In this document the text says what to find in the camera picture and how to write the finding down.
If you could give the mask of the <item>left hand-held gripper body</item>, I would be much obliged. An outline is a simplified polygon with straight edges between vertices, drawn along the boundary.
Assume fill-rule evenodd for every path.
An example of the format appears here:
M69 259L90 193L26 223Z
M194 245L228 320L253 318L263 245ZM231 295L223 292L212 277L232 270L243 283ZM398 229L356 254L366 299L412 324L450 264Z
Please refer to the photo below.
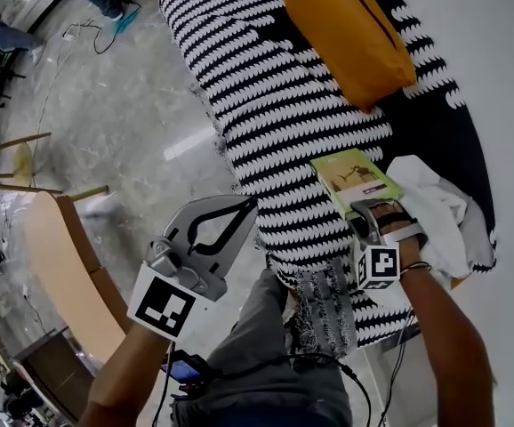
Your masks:
M159 238L141 265L127 317L178 342L213 317L228 270L220 257Z

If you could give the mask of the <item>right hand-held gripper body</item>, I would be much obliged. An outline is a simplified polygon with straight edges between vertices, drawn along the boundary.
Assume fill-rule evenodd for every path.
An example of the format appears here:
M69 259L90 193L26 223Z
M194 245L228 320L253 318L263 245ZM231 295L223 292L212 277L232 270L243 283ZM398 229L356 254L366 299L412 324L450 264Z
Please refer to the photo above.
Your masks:
M361 251L356 260L357 287L361 290L385 289L399 281L399 244L403 240L417 238L419 247L423 248L428 240L421 224L409 213L414 219L413 225L382 235L371 212L371 209L380 203L401 205L396 199L368 199L351 204L357 214L357 217L349 222L349 226L357 238Z

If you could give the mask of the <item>pale green book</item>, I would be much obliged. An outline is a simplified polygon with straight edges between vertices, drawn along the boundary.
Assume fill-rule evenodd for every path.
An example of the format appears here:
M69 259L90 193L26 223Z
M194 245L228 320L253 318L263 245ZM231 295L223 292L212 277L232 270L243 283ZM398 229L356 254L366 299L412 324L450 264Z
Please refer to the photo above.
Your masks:
M357 217L352 203L401 196L399 186L359 149L347 149L309 163L344 221Z

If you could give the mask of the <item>person's left forearm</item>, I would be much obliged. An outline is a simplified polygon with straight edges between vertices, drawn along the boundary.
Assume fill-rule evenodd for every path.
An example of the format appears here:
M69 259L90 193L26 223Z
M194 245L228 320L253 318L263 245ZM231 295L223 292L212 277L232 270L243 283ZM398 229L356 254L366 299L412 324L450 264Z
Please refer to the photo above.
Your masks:
M140 324L96 375L76 427L136 427L171 341Z

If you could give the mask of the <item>person's right hand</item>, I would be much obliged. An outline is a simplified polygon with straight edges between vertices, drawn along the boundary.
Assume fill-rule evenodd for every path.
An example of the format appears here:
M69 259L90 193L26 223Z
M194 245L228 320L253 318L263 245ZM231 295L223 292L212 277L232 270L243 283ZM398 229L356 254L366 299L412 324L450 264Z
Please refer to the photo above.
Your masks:
M414 219L398 203L380 203L373 207L371 212L382 235L414 224Z

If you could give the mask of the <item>black wrist band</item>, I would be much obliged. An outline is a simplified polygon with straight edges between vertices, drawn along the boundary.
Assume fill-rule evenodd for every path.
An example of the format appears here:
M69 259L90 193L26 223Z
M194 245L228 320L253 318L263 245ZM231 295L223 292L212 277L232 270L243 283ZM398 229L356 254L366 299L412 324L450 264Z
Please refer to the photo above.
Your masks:
M400 270L399 276L403 277L410 270L431 270L432 266L427 262L414 262Z

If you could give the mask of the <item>black handheld screen device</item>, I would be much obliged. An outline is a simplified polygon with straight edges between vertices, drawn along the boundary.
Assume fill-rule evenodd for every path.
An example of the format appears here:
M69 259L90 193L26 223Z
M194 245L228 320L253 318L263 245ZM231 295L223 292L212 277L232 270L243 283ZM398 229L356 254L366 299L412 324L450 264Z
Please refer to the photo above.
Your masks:
M197 354L175 350L165 357L161 369L181 384L195 384L206 379L212 372L207 362Z

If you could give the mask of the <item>grey knit scarf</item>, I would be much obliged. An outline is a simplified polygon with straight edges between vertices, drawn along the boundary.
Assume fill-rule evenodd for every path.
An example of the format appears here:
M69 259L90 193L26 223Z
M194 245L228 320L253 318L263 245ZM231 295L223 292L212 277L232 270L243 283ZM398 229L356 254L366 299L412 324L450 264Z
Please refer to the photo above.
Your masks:
M296 288L299 349L337 359L357 346L354 313L340 258L305 271Z

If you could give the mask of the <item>white crumpled cloth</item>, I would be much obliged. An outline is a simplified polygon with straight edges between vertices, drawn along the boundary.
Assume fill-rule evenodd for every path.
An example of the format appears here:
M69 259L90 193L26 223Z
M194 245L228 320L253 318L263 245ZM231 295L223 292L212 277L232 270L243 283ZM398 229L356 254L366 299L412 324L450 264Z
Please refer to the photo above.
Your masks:
M488 272L494 244L477 202L415 155L396 157L386 172L402 190L401 205L428 238L421 256L439 281Z

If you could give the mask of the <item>person's grey trousers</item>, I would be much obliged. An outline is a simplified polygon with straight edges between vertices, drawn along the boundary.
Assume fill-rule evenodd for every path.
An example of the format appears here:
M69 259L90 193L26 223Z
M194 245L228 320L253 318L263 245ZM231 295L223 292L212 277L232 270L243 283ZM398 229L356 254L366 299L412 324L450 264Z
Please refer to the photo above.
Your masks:
M265 269L237 325L210 354L210 367L235 375L172 404L173 427L352 427L349 395L333 362L286 359L282 314L288 290Z

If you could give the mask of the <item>wooden coffee table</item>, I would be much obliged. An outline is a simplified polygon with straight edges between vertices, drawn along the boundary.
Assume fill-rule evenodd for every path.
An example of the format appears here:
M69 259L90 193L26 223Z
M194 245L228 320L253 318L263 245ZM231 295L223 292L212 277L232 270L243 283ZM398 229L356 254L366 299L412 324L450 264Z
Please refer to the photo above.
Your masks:
M130 330L127 304L92 248L74 201L40 191L24 230L33 271L83 350L100 363Z

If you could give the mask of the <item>dark wooden cabinet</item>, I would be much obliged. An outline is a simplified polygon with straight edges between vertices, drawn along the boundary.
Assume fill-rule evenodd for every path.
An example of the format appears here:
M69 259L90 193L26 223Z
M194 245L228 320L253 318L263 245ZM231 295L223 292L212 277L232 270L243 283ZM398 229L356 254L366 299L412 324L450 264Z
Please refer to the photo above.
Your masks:
M78 423L100 362L68 327L53 329L12 358L17 372L70 425Z

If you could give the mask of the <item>round wooden table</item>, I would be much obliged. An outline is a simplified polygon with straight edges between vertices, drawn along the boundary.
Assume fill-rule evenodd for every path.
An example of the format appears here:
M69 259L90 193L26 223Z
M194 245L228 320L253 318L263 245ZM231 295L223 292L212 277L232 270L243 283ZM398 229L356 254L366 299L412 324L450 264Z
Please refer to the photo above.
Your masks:
M37 133L0 144L0 151L10 147L17 148L12 171L10 173L0 173L0 191L35 193L34 200L36 207L40 207L41 209L44 209L44 205L50 207L52 202L59 208L66 207L67 205L73 206L77 201L109 193L108 185L89 189L71 196L63 195L62 191L58 189L33 186L33 156L28 144L31 141L46 138L50 135L50 132Z

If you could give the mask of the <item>teal cloth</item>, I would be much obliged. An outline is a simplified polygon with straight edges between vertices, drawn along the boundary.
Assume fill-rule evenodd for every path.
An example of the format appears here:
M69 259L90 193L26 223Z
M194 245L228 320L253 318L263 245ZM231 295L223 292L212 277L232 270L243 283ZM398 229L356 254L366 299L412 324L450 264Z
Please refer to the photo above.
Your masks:
M113 36L122 34L136 20L140 11L141 6L136 4L120 20L115 21L112 30Z

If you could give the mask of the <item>large orange cushion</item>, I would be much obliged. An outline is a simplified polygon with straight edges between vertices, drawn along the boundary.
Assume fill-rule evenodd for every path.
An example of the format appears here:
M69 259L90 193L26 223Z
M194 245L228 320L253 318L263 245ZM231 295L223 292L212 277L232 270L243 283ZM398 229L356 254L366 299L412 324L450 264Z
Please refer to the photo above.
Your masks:
M375 0L285 0L347 101L363 110L416 83L406 46Z

